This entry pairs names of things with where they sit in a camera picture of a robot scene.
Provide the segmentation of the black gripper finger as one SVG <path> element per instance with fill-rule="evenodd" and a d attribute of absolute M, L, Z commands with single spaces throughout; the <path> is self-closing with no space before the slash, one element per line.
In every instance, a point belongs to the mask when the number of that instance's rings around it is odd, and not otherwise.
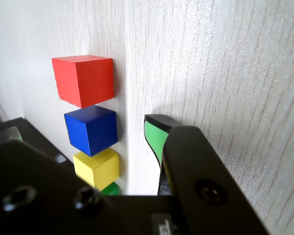
<path fill-rule="evenodd" d="M 145 139 L 178 200 L 188 235 L 265 235 L 256 212 L 196 126 L 160 114 L 144 117 Z"/>
<path fill-rule="evenodd" d="M 54 159 L 0 132 L 0 235 L 107 235 L 99 193 Z"/>

